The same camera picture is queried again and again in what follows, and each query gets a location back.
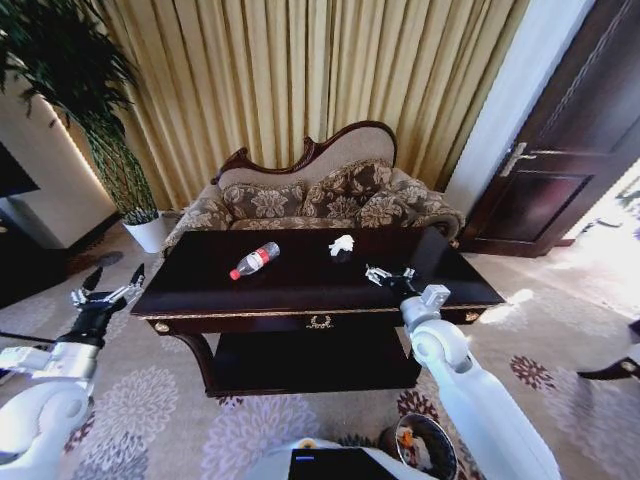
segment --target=beige curtain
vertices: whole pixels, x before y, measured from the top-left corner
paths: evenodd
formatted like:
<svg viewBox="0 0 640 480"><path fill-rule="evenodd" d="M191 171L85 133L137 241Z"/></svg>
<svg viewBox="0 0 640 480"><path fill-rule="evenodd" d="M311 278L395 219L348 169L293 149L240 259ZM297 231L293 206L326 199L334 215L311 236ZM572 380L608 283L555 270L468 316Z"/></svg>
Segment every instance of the beige curtain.
<svg viewBox="0 0 640 480"><path fill-rule="evenodd" d="M242 146L267 167L363 119L442 188L527 0L115 0L139 69L123 113L160 208L194 199Z"/></svg>

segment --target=green leaves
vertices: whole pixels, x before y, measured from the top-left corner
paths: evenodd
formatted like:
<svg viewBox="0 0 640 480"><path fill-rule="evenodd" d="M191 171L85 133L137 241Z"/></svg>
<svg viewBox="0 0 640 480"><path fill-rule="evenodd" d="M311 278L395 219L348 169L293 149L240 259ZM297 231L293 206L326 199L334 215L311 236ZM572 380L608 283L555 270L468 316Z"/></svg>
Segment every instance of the green leaves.
<svg viewBox="0 0 640 480"><path fill-rule="evenodd" d="M42 95L62 109L67 125L73 118L87 134L100 180L125 222L137 225L158 212L114 113L130 105L124 86L135 85L135 69L100 32L98 20L92 0L0 0L0 89L12 72L30 84L20 94L27 116L33 97Z"/></svg>
<svg viewBox="0 0 640 480"><path fill-rule="evenodd" d="M28 100L42 94L83 128L87 119L114 121L127 107L126 83L135 69L97 28L101 19L90 0L0 0L0 87L7 72L28 80Z"/></svg>

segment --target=floral upholstered sofa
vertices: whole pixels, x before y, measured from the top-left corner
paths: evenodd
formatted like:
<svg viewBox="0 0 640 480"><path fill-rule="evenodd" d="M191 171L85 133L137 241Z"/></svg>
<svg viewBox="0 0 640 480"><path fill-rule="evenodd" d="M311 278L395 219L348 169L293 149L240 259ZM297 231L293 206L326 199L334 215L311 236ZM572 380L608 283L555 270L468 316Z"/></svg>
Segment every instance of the floral upholstered sofa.
<svg viewBox="0 0 640 480"><path fill-rule="evenodd" d="M452 240L463 226L441 193L394 168L387 125L358 122L304 144L302 158L285 169L254 164L246 148L234 153L169 234L164 255L189 230L433 225Z"/></svg>

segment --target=white flower pot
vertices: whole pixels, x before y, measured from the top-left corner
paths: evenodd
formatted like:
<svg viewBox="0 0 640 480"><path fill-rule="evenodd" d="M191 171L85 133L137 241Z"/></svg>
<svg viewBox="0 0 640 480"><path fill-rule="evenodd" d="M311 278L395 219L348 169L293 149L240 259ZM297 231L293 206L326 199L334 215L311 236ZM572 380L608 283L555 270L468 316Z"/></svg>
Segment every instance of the white flower pot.
<svg viewBox="0 0 640 480"><path fill-rule="evenodd" d="M162 250L162 245L167 238L167 229L162 221L162 217L151 220L142 225L127 225L123 223L133 238L140 244L147 253L158 253Z"/></svg>

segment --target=table top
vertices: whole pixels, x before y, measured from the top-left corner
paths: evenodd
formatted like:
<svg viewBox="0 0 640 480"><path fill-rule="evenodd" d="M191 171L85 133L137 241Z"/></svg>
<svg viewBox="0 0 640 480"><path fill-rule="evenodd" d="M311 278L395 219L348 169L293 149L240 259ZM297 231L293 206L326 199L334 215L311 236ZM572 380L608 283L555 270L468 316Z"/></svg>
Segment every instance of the table top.
<svg viewBox="0 0 640 480"><path fill-rule="evenodd" d="M341 235L355 240L339 263L328 245ZM237 281L229 271L249 252L275 241L280 256ZM451 290L445 306L490 306L500 295L433 228L317 229L186 232L132 314L260 314L261 312L384 310L398 307L390 290L365 277L366 265L389 271L410 266L421 290L439 283Z"/></svg>

